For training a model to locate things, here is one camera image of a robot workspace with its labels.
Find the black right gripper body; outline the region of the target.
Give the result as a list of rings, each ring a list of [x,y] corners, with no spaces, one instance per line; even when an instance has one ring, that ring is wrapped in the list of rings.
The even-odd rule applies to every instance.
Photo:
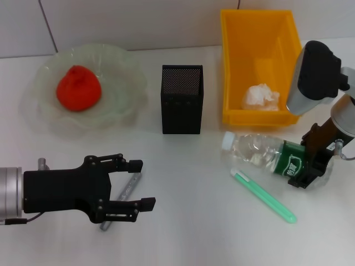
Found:
[[[342,133],[331,118],[321,126],[317,123],[313,124],[301,141],[301,145],[306,148],[306,157],[309,165],[327,166],[334,154],[333,150],[330,150],[330,146],[341,138]]]

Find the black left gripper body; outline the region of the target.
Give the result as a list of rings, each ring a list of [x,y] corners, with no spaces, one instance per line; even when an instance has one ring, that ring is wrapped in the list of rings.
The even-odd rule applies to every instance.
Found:
[[[87,156],[81,166],[66,170],[26,171],[23,174],[23,210],[44,213],[66,210],[84,212],[92,223],[107,215],[113,160]]]

